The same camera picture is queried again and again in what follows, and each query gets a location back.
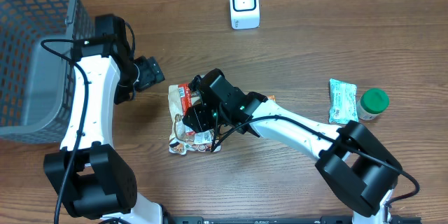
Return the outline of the beige snack pouch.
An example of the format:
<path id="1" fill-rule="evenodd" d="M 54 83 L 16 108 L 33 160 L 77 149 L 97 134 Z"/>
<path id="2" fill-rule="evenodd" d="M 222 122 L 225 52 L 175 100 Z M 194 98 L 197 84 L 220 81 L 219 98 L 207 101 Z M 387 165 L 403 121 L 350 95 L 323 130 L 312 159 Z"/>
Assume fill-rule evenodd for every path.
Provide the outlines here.
<path id="1" fill-rule="evenodd" d="M 191 92 L 191 95 L 193 104 L 198 104 L 200 102 L 199 95 L 193 92 Z M 185 127 L 181 123 L 179 114 L 177 85 L 169 86 L 168 102 L 172 121 L 171 134 L 169 136 L 169 152 L 179 155 L 186 155 L 189 151 L 209 152 L 212 147 L 215 130 L 210 129 L 206 132 L 195 133 L 193 136 L 186 135 Z"/>

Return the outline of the teal tissue packet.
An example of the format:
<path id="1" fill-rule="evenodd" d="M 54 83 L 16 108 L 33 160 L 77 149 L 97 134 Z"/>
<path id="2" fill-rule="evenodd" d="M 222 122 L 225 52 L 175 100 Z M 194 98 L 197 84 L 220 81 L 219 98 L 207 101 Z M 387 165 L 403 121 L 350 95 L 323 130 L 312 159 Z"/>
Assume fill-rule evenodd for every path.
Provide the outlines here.
<path id="1" fill-rule="evenodd" d="M 331 78 L 329 123 L 346 125 L 349 121 L 358 122 L 356 110 L 357 86 Z"/>

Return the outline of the green lid jar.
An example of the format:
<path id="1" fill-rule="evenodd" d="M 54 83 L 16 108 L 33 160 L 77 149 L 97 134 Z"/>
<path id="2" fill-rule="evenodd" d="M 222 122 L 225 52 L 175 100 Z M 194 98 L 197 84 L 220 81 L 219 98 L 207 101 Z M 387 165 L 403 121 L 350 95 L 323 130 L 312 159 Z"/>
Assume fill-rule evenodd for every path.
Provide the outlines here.
<path id="1" fill-rule="evenodd" d="M 379 88 L 367 90 L 357 101 L 356 110 L 361 120 L 373 120 L 389 106 L 389 96 Z"/>

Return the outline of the red candy bar wrapper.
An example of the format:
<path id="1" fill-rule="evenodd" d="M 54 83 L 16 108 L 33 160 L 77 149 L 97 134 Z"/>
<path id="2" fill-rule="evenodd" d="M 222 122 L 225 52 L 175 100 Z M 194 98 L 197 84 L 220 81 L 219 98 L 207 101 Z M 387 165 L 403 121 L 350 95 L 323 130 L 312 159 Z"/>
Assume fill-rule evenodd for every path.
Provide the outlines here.
<path id="1" fill-rule="evenodd" d="M 189 126 L 183 123 L 183 117 L 186 115 L 186 111 L 193 105 L 192 95 L 187 83 L 177 85 L 178 90 L 178 112 L 181 117 L 181 123 L 185 127 L 185 134 L 187 136 L 193 136 L 195 131 Z"/>

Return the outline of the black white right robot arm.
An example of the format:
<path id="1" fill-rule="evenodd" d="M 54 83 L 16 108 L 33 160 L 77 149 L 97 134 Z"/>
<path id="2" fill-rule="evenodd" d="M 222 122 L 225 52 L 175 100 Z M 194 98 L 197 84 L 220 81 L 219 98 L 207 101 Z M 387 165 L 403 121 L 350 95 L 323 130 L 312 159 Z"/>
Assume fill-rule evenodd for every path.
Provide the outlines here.
<path id="1" fill-rule="evenodd" d="M 371 131 L 356 121 L 329 125 L 290 112 L 265 95 L 243 93 L 220 69 L 197 75 L 188 89 L 199 97 L 183 123 L 196 133 L 230 129 L 215 136 L 215 151 L 231 134 L 277 140 L 307 155 L 335 196 L 351 210 L 354 223 L 388 223 L 391 196 L 402 169 Z"/>

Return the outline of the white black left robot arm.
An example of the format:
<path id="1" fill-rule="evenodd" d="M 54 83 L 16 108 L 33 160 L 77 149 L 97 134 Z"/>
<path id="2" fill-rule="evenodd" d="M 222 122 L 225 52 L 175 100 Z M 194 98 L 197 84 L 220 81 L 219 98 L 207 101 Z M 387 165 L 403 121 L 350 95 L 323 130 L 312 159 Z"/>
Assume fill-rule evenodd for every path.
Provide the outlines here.
<path id="1" fill-rule="evenodd" d="M 71 117 L 59 151 L 43 163 L 57 193 L 55 223 L 61 209 L 101 223 L 173 223 L 161 204 L 139 193 L 134 172 L 113 145 L 113 107 L 165 79 L 154 58 L 134 56 L 135 42 L 126 35 L 131 29 L 121 17 L 101 15 L 93 37 L 70 40 Z"/>

